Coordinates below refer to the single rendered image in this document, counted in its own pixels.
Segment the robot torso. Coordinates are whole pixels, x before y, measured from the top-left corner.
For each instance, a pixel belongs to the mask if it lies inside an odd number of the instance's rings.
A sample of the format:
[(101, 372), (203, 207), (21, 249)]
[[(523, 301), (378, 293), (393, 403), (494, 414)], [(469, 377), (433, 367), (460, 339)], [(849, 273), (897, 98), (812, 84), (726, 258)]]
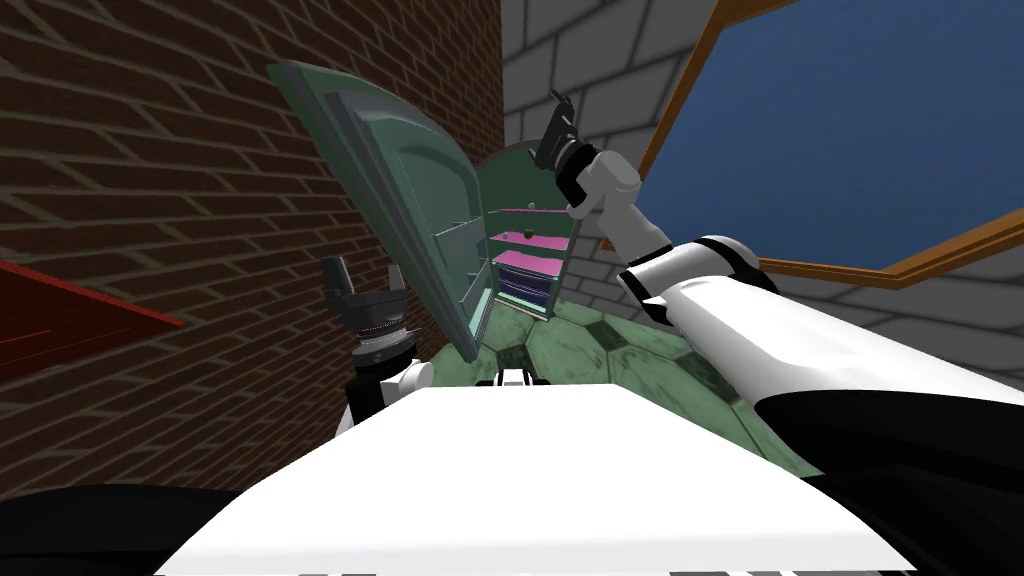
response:
[(714, 394), (604, 383), (416, 390), (244, 491), (160, 573), (918, 569)]

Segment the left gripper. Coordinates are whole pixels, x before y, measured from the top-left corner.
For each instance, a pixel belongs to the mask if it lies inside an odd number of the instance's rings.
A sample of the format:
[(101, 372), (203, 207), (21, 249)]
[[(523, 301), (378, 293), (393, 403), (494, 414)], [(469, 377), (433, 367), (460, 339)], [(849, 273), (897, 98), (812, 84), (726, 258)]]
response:
[(323, 293), (328, 307), (346, 328), (359, 334), (386, 333), (404, 326), (408, 290), (398, 265), (388, 265), (388, 291), (354, 293), (341, 257), (321, 259)]

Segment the green fridge door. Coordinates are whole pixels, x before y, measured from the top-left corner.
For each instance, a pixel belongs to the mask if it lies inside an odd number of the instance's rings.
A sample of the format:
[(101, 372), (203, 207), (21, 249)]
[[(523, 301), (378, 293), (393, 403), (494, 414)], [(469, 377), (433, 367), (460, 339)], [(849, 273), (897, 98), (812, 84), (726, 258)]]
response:
[(477, 172), (415, 106), (357, 76), (293, 60), (268, 74), (461, 358), (480, 351), (494, 300)]

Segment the red flat furniture piece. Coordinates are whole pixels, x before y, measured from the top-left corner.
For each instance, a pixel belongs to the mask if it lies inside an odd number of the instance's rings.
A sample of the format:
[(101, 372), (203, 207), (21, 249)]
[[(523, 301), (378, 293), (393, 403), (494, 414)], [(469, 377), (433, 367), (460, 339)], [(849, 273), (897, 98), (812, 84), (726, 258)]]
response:
[(183, 326), (182, 320), (0, 260), (0, 383)]

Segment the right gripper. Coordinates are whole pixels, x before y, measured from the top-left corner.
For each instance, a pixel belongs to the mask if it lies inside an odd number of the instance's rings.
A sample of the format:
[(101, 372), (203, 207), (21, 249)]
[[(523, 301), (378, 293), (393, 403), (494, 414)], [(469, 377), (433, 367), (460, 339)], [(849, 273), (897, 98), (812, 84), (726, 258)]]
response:
[(557, 172), (564, 164), (566, 150), (577, 140), (577, 111), (572, 98), (552, 89), (556, 102), (540, 145), (534, 151), (534, 165), (541, 170)]

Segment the wood framed window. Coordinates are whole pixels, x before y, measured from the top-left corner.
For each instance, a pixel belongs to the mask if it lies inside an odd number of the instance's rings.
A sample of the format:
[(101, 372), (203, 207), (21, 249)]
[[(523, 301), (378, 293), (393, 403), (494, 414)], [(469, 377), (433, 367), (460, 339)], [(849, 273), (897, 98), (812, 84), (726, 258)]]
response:
[(1024, 0), (717, 0), (639, 210), (900, 289), (1024, 243)]

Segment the green fridge with pink shelves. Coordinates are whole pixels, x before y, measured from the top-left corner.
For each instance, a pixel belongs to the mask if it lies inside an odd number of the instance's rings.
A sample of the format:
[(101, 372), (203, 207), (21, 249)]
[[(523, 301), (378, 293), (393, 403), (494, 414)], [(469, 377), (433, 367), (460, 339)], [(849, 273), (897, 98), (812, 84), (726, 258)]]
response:
[(580, 222), (555, 175), (535, 167), (537, 140), (511, 145), (477, 170), (494, 294), (536, 319), (553, 316)]

